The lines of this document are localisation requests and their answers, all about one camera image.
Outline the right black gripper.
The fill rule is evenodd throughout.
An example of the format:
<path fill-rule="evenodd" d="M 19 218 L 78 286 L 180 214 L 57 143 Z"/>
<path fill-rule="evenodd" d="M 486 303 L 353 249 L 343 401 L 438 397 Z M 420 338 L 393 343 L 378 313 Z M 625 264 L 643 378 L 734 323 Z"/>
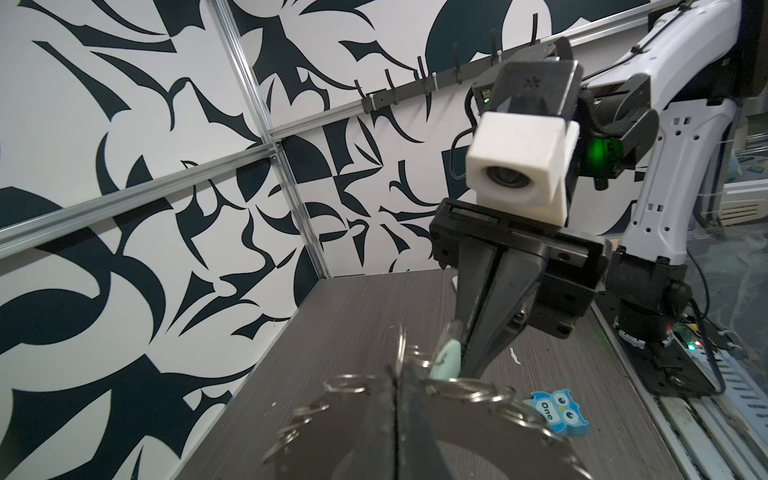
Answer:
<path fill-rule="evenodd" d="M 441 202 L 429 232 L 440 266 L 457 270 L 466 378 L 481 377 L 527 318 L 535 329 L 568 338 L 611 255 L 600 237 L 452 199 Z"/>

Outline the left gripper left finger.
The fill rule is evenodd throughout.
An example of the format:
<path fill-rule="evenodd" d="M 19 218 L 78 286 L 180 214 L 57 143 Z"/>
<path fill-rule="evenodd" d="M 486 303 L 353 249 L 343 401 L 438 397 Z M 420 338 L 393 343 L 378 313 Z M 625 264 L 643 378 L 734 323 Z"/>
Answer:
<path fill-rule="evenodd" d="M 397 380 L 392 367 L 374 380 L 357 443 L 343 479 L 396 479 Z"/>

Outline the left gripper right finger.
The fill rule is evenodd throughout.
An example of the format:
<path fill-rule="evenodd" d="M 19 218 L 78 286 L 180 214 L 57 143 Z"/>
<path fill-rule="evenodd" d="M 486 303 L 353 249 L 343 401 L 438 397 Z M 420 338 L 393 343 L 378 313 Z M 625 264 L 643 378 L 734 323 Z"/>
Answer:
<path fill-rule="evenodd" d="M 397 388 L 397 478 L 452 479 L 426 409 L 425 385 L 408 365 Z"/>

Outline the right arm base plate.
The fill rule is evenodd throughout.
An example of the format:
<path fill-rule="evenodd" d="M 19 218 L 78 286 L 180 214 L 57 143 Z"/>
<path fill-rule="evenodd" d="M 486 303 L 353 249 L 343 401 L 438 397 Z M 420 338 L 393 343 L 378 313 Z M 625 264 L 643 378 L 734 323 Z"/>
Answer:
<path fill-rule="evenodd" d="M 668 346 L 636 347 L 619 334 L 620 301 L 607 292 L 601 292 L 596 305 L 616 335 L 632 370 L 652 396 L 702 398 L 717 395 L 719 386 L 716 381 L 710 379 L 675 337 Z"/>

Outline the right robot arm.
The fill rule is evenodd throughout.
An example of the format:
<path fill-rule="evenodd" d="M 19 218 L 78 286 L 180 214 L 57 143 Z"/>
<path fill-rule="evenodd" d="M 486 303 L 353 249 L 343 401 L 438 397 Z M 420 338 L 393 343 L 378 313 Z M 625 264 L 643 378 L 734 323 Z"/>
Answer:
<path fill-rule="evenodd" d="M 617 298 L 616 334 L 669 384 L 673 327 L 693 304 L 686 227 L 740 98 L 763 88 L 767 5 L 683 1 L 613 65 L 585 74 L 557 43 L 528 46 L 478 76 L 465 179 L 474 203 L 445 199 L 430 225 L 458 270 L 455 318 L 434 379 L 480 377 L 526 328 L 558 335 L 598 283 Z M 578 177 L 597 188 L 646 160 L 616 250 L 567 223 Z"/>

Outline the small white key tag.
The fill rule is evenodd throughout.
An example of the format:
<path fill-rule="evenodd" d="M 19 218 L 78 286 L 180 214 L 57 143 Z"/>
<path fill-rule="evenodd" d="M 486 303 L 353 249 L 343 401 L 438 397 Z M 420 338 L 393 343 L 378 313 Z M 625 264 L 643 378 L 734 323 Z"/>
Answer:
<path fill-rule="evenodd" d="M 458 320 L 444 328 L 431 360 L 430 379 L 443 381 L 459 376 L 462 364 L 462 332 L 463 324 Z"/>

